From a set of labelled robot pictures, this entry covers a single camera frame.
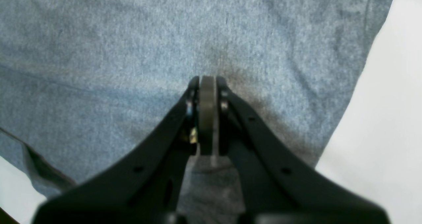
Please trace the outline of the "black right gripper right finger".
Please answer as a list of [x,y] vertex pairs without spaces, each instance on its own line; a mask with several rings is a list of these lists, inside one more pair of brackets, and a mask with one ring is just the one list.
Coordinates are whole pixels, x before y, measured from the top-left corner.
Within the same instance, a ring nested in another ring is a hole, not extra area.
[[216,77],[219,149],[238,171],[239,224],[388,224],[377,204],[335,184],[294,155],[257,112]]

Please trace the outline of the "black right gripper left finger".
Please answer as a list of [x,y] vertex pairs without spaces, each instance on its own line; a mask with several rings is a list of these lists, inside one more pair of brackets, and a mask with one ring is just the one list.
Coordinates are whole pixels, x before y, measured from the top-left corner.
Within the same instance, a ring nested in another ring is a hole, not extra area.
[[187,161],[196,153],[199,89],[193,77],[179,101],[128,155],[42,205],[35,224],[186,224],[176,212]]

